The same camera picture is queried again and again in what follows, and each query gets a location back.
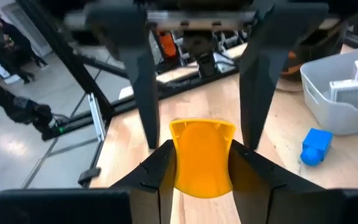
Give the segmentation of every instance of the black mount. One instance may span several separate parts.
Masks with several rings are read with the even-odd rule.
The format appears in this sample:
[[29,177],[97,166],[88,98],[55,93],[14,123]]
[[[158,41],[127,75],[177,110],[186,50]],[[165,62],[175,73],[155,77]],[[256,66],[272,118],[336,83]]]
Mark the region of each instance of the black mount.
[[[147,144],[150,149],[156,149],[160,140],[160,115],[154,57],[146,23],[147,12],[131,2],[119,1],[97,4],[88,10],[86,23],[104,31],[103,40],[109,52],[119,51],[132,85]],[[117,32],[128,28],[131,29],[131,35]]]
[[288,54],[327,16],[324,3],[285,3],[257,18],[239,62],[241,131],[250,149],[257,149]]
[[[358,223],[358,190],[325,190],[237,141],[229,175],[241,223]],[[172,140],[108,189],[0,192],[0,223],[169,224],[176,175]]]
[[202,78],[216,75],[214,59],[216,40],[211,31],[184,31],[183,45],[196,59],[198,72]]
[[80,184],[82,187],[85,187],[85,185],[90,183],[93,178],[99,177],[100,172],[100,167],[95,167],[82,172],[78,178],[78,184]]

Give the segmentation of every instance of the black bracket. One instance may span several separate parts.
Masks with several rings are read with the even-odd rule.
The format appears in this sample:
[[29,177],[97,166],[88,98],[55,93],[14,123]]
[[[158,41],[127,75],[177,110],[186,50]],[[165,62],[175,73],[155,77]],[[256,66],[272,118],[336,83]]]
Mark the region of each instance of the black bracket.
[[241,131],[256,150],[288,54],[328,16],[325,3],[280,3],[257,18],[240,58]]
[[215,75],[214,48],[216,40],[210,30],[186,30],[183,33],[183,46],[198,64],[201,77]]
[[[160,140],[160,115],[155,66],[149,44],[147,12],[129,2],[108,1],[88,9],[86,23],[98,29],[109,52],[118,49],[132,85],[147,144],[156,149]],[[131,35],[120,30],[131,29]]]
[[100,167],[95,167],[92,169],[88,169],[81,173],[80,178],[78,178],[78,184],[80,184],[82,187],[85,187],[85,185],[95,177],[99,177],[101,172]]

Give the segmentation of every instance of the orange component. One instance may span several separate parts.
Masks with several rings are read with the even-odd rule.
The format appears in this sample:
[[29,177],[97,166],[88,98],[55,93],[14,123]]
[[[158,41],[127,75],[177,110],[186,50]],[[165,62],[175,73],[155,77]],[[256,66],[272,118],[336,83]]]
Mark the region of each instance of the orange component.
[[165,55],[167,57],[176,57],[177,49],[172,34],[169,31],[157,31],[157,34]]
[[[297,58],[297,56],[294,52],[290,52],[288,54],[289,60],[295,60],[296,58]],[[303,63],[301,63],[299,65],[288,67],[286,72],[281,72],[281,75],[292,75],[292,74],[296,73],[297,71],[299,71],[299,69],[302,67],[302,65],[303,65]]]
[[198,198],[232,191],[228,170],[233,124],[213,119],[181,119],[170,123],[177,154],[175,188]]

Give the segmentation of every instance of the person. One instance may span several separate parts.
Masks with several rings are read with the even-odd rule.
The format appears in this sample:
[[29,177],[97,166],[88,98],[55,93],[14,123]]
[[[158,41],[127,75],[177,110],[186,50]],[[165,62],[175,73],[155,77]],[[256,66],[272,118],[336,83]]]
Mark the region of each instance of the person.
[[48,66],[48,63],[32,50],[30,40],[23,35],[16,26],[5,22],[5,20],[0,17],[0,27],[4,32],[4,40],[7,42],[6,47],[18,46],[31,57],[38,67],[45,68]]
[[16,65],[12,60],[9,59],[6,53],[5,44],[0,42],[0,65],[5,68],[7,72],[11,75],[16,74],[21,77],[24,81],[24,84],[30,83],[30,81],[35,80],[35,76],[30,72],[26,72]]

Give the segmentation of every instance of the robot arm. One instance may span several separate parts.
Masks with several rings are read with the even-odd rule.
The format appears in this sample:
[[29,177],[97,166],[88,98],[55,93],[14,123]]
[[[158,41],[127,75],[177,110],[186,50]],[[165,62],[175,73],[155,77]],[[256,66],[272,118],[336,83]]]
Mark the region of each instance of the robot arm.
[[54,118],[49,105],[38,104],[28,98],[16,96],[0,86],[0,107],[13,122],[32,124],[41,134],[53,131],[53,127],[67,122],[66,117]]
[[[75,2],[84,7],[87,3]],[[66,3],[70,6],[73,1],[59,1],[55,6]],[[134,89],[149,147],[155,148],[159,118],[148,28],[184,30],[188,34],[185,37],[189,52],[202,58],[210,50],[208,32],[251,26],[248,47],[239,63],[241,131],[245,146],[233,141],[227,156],[227,173],[241,222],[358,222],[358,190],[324,190],[255,152],[289,51],[298,45],[319,44],[333,35],[358,13],[358,2],[352,5],[350,1],[333,0],[282,1],[263,5],[264,12],[259,11],[256,4],[262,2],[254,2],[256,11],[249,10],[252,6],[248,7],[246,3],[100,1],[85,7],[81,31],[92,30],[99,37],[92,43],[102,40],[109,51],[119,51]],[[62,21],[69,15],[69,11],[62,16],[54,10],[49,7],[49,11],[60,16]],[[118,32],[120,29],[132,29],[134,33],[128,38]],[[199,59],[200,66],[205,61],[209,63]],[[0,223],[11,220],[21,223],[29,220],[34,223],[105,223],[109,219],[114,223],[170,223],[175,177],[180,169],[177,165],[174,143],[167,141],[109,189],[1,192]]]

